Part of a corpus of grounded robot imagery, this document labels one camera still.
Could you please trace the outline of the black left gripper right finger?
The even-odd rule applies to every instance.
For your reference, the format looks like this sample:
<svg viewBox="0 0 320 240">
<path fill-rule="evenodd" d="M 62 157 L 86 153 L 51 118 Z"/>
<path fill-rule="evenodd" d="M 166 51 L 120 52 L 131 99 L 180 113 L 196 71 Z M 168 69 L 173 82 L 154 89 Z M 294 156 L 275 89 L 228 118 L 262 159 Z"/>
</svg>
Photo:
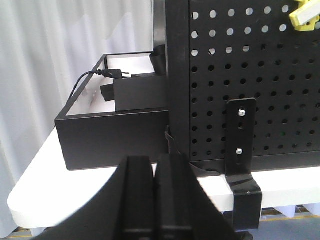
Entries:
<svg viewBox="0 0 320 240">
<path fill-rule="evenodd" d="M 158 239 L 239 239 L 207 196 L 191 165 L 182 155 L 165 154 L 158 160 L 155 196 Z"/>
</svg>

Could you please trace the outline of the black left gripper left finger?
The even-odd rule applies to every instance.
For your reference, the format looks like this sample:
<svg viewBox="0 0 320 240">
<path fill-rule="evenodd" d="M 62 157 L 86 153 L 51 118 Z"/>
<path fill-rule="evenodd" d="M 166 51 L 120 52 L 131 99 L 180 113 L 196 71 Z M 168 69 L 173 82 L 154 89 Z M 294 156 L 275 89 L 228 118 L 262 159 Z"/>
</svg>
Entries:
<svg viewBox="0 0 320 240">
<path fill-rule="evenodd" d="M 82 208 L 38 240 L 154 240 L 154 179 L 147 156 L 129 156 Z"/>
</svg>

